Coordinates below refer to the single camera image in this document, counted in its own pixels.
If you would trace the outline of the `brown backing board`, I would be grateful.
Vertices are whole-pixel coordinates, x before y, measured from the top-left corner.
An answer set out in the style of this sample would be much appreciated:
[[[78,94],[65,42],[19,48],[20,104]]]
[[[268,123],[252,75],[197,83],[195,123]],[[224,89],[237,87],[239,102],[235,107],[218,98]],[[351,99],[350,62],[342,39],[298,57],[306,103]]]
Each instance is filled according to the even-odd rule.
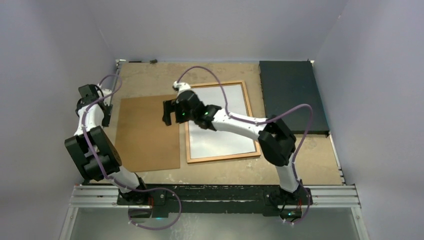
[[[180,130],[162,120],[163,102],[173,95],[123,98],[120,101],[115,148],[130,172],[180,168]]]

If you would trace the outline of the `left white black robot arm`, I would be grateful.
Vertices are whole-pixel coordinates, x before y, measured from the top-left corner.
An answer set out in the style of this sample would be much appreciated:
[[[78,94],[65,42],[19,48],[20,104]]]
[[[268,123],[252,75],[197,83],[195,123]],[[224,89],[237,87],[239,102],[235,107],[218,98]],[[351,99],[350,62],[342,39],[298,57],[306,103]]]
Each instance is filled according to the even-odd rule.
[[[86,181],[108,181],[118,187],[119,194],[126,200],[138,205],[146,203],[149,199],[146,184],[122,165],[118,151],[104,131],[112,115],[111,90],[86,84],[79,87],[78,92],[77,130],[64,145],[79,173]]]

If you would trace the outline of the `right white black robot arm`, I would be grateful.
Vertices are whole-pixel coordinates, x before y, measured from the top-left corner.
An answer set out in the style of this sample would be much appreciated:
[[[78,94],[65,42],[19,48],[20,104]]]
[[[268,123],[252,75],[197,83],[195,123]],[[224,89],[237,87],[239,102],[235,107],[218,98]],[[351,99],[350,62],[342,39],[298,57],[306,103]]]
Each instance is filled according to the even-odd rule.
[[[162,121],[170,126],[171,113],[178,124],[193,122],[204,130],[228,132],[259,143],[264,158],[275,166],[279,178],[280,196],[288,204],[300,198],[300,181],[295,174],[296,137],[282,119],[254,119],[226,112],[214,104],[204,104],[192,90],[163,101]]]

